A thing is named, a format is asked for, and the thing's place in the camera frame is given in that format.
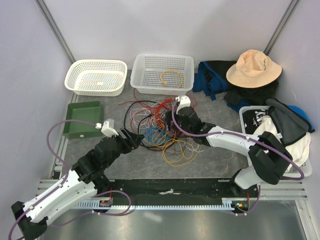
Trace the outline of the red ethernet cable large loop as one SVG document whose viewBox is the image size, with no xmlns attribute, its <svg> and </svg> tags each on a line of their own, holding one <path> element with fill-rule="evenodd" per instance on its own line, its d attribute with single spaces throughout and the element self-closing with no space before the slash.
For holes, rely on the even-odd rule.
<svg viewBox="0 0 320 240">
<path fill-rule="evenodd" d="M 169 99 L 166 99 L 163 102 L 161 102 L 159 104 L 159 106 L 156 107 L 154 117 L 155 117 L 155 122 L 159 126 L 163 124 L 163 120 L 162 120 L 162 117 L 161 117 L 161 111 L 166 112 L 168 110 L 171 110 L 173 102 L 174 102 L 174 99 L 173 98 L 169 98 Z"/>
</svg>

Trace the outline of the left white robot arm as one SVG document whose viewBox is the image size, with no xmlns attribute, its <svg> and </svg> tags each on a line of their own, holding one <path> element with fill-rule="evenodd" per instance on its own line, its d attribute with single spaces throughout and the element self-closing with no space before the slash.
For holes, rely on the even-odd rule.
<svg viewBox="0 0 320 240">
<path fill-rule="evenodd" d="M 120 156 L 137 149 L 144 136 L 121 129 L 122 134 L 104 137 L 54 185 L 34 199 L 17 201 L 11 206 L 15 227 L 22 238 L 40 237 L 60 215 L 91 197 L 104 197 L 115 192 L 104 174 Z"/>
</svg>

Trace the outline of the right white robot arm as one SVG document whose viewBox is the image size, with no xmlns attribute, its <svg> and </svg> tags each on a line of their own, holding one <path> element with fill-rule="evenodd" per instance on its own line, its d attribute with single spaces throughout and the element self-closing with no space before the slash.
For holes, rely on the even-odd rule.
<svg viewBox="0 0 320 240">
<path fill-rule="evenodd" d="M 229 191 L 235 197 L 242 196 L 247 189 L 260 183 L 277 185 L 293 162 L 291 154 L 268 131 L 260 135 L 228 131 L 201 121 L 190 106 L 170 110 L 168 119 L 199 145 L 227 149 L 251 160 L 250 166 L 238 170 L 229 181 Z"/>
</svg>

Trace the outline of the rectangular white perforated basket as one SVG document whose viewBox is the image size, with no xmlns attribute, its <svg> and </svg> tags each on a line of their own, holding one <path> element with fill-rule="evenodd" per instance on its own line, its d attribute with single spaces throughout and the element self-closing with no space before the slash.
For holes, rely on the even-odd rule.
<svg viewBox="0 0 320 240">
<path fill-rule="evenodd" d="M 141 94 L 185 95 L 193 88 L 194 59 L 178 54 L 139 54 L 133 63 L 130 85 Z"/>
</svg>

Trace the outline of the green plastic tray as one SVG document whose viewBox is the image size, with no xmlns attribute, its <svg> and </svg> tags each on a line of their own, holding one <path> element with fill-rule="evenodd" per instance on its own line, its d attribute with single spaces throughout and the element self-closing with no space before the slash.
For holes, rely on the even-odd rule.
<svg viewBox="0 0 320 240">
<path fill-rule="evenodd" d="M 80 120 L 91 124 L 103 123 L 104 107 L 100 101 L 70 103 L 67 107 L 66 120 Z M 100 137 L 103 134 L 87 123 L 70 121 L 64 124 L 62 135 L 66 139 Z"/>
</svg>

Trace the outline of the blue and black garment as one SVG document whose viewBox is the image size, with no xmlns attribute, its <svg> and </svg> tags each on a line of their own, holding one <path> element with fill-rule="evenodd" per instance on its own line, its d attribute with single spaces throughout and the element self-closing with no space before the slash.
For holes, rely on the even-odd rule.
<svg viewBox="0 0 320 240">
<path fill-rule="evenodd" d="M 210 60 L 202 61 L 194 74 L 193 92 L 203 91 L 211 100 L 216 95 L 225 92 L 224 100 L 227 106 L 238 112 L 242 107 L 264 106 L 266 100 L 272 98 L 277 90 L 277 80 L 258 88 L 243 88 L 235 86 L 227 81 L 228 69 L 234 65 L 234 60 Z"/>
</svg>

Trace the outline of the rounded white perforated basket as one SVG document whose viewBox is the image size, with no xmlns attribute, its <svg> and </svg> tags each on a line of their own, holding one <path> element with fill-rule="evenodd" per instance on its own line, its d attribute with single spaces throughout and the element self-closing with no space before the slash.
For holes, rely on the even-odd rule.
<svg viewBox="0 0 320 240">
<path fill-rule="evenodd" d="M 82 59 L 70 66 L 64 86 L 79 96 L 116 97 L 123 92 L 127 73 L 121 60 Z"/>
</svg>

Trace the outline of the black printed shirt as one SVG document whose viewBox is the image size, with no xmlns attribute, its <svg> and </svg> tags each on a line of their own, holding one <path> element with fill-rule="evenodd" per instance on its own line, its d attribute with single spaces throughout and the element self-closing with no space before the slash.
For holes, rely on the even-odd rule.
<svg viewBox="0 0 320 240">
<path fill-rule="evenodd" d="M 244 130 L 247 134 L 253 134 L 263 121 L 263 117 L 268 115 L 267 109 L 250 109 L 242 114 Z"/>
</svg>

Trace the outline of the beige bucket hat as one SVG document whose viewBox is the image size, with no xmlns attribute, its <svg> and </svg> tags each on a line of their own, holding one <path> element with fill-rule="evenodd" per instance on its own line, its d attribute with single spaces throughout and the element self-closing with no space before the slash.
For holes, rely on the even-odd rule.
<svg viewBox="0 0 320 240">
<path fill-rule="evenodd" d="M 226 72 L 227 81 L 241 88 L 260 88 L 274 82 L 282 73 L 282 67 L 259 50 L 242 53 Z"/>
</svg>

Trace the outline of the grey black-trimmed garment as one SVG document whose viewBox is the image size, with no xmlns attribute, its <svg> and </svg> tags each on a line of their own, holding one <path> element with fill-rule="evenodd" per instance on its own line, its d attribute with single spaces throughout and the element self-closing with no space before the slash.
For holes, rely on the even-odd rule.
<svg viewBox="0 0 320 240">
<path fill-rule="evenodd" d="M 276 98 L 265 101 L 269 106 L 268 115 L 271 117 L 278 133 L 282 135 L 280 142 L 284 146 L 292 145 L 307 133 L 315 132 L 307 114 L 299 107 L 286 105 Z"/>
</svg>

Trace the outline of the white laundry basket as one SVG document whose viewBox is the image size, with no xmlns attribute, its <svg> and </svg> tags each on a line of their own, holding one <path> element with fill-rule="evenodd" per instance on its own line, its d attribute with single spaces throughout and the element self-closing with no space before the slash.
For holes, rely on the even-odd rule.
<svg viewBox="0 0 320 240">
<path fill-rule="evenodd" d="M 262 105 L 252 105 L 252 106 L 243 106 L 239 109 L 239 118 L 240 118 L 240 125 L 241 125 L 241 131 L 243 134 L 247 134 L 247 131 L 245 129 L 245 121 L 244 121 L 244 113 L 247 111 L 255 110 L 258 112 L 261 112 L 262 110 L 267 111 L 269 109 L 269 106 L 262 106 Z M 304 164 L 300 166 L 300 169 L 302 170 L 305 177 L 309 177 L 312 172 L 312 165 L 311 161 L 308 158 Z M 292 167 L 289 172 L 286 172 L 283 177 L 284 178 L 298 178 L 300 176 L 299 171 Z"/>
</svg>

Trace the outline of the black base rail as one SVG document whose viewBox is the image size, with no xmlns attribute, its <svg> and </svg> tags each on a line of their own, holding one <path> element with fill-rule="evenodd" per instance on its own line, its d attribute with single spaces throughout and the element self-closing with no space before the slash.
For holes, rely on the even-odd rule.
<svg viewBox="0 0 320 240">
<path fill-rule="evenodd" d="M 116 179 L 99 192 L 123 191 L 133 206 L 200 207 L 221 205 L 222 199 L 258 196 L 258 186 L 243 190 L 223 178 Z"/>
</svg>

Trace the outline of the aluminium corner post left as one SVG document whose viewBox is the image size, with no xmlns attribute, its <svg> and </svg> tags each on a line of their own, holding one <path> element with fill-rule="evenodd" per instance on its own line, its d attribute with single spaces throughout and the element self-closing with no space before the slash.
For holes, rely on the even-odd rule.
<svg viewBox="0 0 320 240">
<path fill-rule="evenodd" d="M 53 35 L 55 36 L 61 49 L 63 50 L 64 54 L 66 55 L 68 61 L 71 64 L 73 64 L 76 61 L 76 59 L 75 59 L 70 47 L 68 46 L 67 41 L 64 38 L 63 33 L 61 32 L 58 24 L 56 23 L 54 16 L 52 15 L 46 2 L 44 0 L 35 0 L 34 2 L 37 4 L 40 12 L 42 13 L 43 17 L 45 18 L 49 28 L 53 32 Z"/>
</svg>

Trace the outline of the aluminium corner post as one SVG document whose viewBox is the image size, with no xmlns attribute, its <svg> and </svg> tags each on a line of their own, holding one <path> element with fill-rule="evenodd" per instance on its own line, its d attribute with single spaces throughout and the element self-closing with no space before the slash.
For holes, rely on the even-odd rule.
<svg viewBox="0 0 320 240">
<path fill-rule="evenodd" d="M 290 0 L 288 6 L 286 7 L 281 19 L 279 20 L 275 30 L 273 31 L 266 47 L 264 48 L 264 54 L 269 55 L 274 48 L 275 44 L 277 43 L 280 35 L 282 34 L 283 30 L 285 29 L 286 25 L 288 24 L 290 18 L 294 14 L 294 11 L 298 7 L 300 0 Z"/>
<path fill-rule="evenodd" d="M 61 49 L 63 50 L 64 54 L 66 55 L 68 61 L 71 64 L 73 64 L 76 61 L 76 59 L 75 59 L 70 47 L 68 46 L 67 41 L 64 38 L 63 33 L 61 32 L 58 24 L 56 23 L 54 16 L 52 15 L 46 2 L 44 0 L 35 0 L 34 2 L 37 4 L 40 12 L 42 13 L 43 17 L 45 18 L 49 28 L 53 32 L 53 35 L 55 36 Z"/>
</svg>

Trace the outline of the aluminium corner post right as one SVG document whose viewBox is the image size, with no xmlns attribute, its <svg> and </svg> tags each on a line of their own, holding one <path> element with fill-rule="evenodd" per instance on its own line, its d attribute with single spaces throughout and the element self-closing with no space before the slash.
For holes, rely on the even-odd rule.
<svg viewBox="0 0 320 240">
<path fill-rule="evenodd" d="M 288 6 L 286 7 L 281 19 L 279 20 L 275 30 L 273 31 L 266 47 L 264 48 L 264 54 L 269 55 L 274 48 L 275 44 L 277 43 L 280 35 L 282 34 L 283 30 L 285 29 L 286 25 L 288 24 L 290 18 L 294 14 L 294 11 L 298 7 L 300 0 L 290 0 Z"/>
</svg>

